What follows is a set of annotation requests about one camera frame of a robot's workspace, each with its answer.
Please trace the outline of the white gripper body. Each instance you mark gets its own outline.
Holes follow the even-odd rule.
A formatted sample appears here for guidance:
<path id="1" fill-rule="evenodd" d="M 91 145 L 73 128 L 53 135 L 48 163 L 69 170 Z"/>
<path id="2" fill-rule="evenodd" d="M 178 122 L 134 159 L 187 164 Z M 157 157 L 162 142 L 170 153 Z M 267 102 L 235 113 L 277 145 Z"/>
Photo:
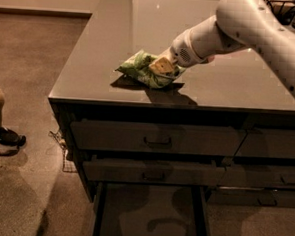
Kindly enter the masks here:
<path id="1" fill-rule="evenodd" d="M 208 63 L 208 59 L 199 57 L 192 47 L 191 31 L 185 30 L 178 35 L 172 42 L 171 46 L 162 52 L 160 58 L 165 58 L 173 65 L 181 67 L 192 67 L 198 64 Z"/>

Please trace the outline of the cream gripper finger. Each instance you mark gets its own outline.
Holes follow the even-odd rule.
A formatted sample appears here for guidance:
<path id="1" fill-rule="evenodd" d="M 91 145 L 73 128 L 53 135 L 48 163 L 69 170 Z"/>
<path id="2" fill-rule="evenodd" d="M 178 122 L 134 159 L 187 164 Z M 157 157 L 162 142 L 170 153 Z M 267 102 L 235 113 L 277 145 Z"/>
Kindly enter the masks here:
<path id="1" fill-rule="evenodd" d="M 149 68 L 153 73 L 157 73 L 158 75 L 166 74 L 173 72 L 175 63 L 168 57 L 159 57 L 151 62 Z"/>

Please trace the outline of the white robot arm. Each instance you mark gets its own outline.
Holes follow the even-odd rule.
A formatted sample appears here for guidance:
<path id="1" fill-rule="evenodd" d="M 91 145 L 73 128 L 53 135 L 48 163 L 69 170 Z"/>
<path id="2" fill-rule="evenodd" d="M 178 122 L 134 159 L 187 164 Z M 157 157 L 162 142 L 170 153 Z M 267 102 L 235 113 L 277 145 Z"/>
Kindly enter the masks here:
<path id="1" fill-rule="evenodd" d="M 295 34 L 263 0 L 220 0 L 215 14 L 178 35 L 150 65 L 157 75 L 252 48 L 295 99 Z"/>

